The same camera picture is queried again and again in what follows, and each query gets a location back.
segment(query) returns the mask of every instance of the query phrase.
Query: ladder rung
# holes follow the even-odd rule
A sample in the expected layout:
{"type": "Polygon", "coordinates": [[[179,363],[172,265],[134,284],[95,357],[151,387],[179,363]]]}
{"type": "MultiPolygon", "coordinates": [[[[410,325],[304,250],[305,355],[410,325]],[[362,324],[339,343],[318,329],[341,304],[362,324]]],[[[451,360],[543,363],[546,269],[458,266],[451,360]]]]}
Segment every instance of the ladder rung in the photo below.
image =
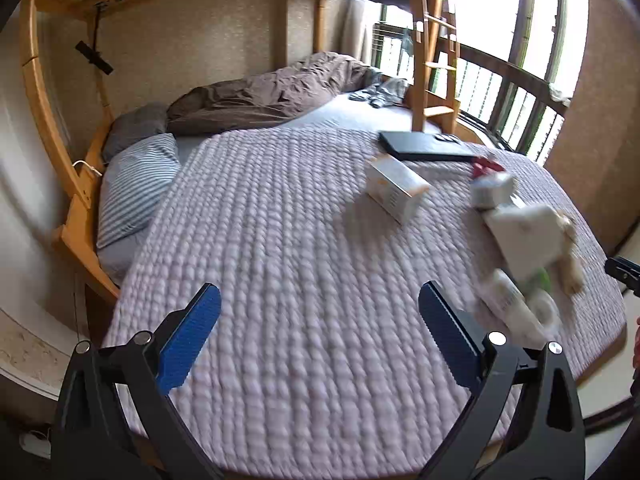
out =
{"type": "Polygon", "coordinates": [[[455,112],[453,108],[449,108],[448,106],[432,106],[430,108],[424,109],[425,117],[434,117],[436,115],[446,115],[452,114],[455,112]]]}
{"type": "Polygon", "coordinates": [[[447,65],[447,64],[434,63],[433,61],[427,61],[424,65],[428,68],[443,68],[444,70],[456,69],[456,67],[454,66],[447,65]]]}
{"type": "Polygon", "coordinates": [[[425,20],[429,20],[430,22],[435,22],[435,23],[439,23],[440,25],[450,28],[451,30],[456,30],[456,27],[451,25],[450,23],[445,22],[444,20],[441,20],[440,18],[436,18],[435,16],[431,16],[430,14],[427,14],[425,12],[424,14],[424,19],[425,20]]]}

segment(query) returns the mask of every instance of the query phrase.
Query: curtain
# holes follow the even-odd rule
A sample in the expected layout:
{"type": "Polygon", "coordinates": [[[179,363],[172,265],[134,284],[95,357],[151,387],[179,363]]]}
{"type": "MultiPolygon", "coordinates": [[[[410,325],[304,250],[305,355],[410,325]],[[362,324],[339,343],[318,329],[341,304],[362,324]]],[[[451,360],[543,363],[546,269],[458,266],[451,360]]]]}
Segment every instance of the curtain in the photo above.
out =
{"type": "Polygon", "coordinates": [[[373,25],[379,20],[380,4],[368,0],[349,0],[340,53],[371,64],[373,25]]]}

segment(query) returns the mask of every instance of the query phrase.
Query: box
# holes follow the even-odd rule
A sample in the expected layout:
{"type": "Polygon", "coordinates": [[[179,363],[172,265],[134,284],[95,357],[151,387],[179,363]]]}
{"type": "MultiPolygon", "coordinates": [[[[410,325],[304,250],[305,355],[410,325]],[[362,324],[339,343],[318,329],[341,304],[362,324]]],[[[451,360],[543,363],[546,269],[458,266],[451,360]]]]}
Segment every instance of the box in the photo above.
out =
{"type": "Polygon", "coordinates": [[[382,154],[367,163],[367,193],[401,224],[418,209],[429,184],[391,155],[382,154]]]}

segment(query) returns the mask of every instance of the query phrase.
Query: window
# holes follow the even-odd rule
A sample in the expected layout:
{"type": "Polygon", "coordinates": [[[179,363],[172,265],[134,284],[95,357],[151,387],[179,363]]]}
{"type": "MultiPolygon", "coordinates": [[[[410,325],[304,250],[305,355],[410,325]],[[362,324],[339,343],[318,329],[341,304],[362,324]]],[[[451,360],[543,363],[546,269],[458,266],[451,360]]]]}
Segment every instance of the window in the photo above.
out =
{"type": "MultiPolygon", "coordinates": [[[[462,115],[485,128],[505,148],[544,164],[566,108],[550,101],[547,88],[552,84],[563,98],[573,95],[587,18],[588,0],[456,0],[457,34],[462,44],[456,95],[462,115]],[[488,56],[482,54],[484,57],[471,56],[475,63],[470,62],[465,52],[472,50],[490,54],[492,61],[483,62],[488,56]],[[517,71],[518,84],[511,76],[503,78],[492,70],[501,74],[517,71]]],[[[412,46],[406,39],[410,28],[410,13],[383,6],[374,28],[372,58],[385,73],[412,80],[412,46]]],[[[443,52],[436,53],[436,58],[446,62],[443,52]]],[[[432,72],[430,89],[446,94],[444,70],[432,72]]]]}

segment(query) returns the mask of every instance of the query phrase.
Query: blue gripper pad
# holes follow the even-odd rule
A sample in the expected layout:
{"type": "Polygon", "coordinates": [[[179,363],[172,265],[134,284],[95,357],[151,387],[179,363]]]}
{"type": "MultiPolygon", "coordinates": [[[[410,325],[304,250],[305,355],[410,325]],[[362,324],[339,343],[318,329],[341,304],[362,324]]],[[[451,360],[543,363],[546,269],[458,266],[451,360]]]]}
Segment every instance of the blue gripper pad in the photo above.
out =
{"type": "Polygon", "coordinates": [[[482,385],[482,351],[458,317],[467,316],[466,312],[449,306],[435,282],[427,282],[420,289],[418,308],[456,383],[468,388],[472,395],[478,393],[482,385]]]}
{"type": "Polygon", "coordinates": [[[220,316],[221,304],[220,291],[209,283],[193,298],[191,308],[159,354],[156,383],[163,395],[184,383],[220,316]]]}

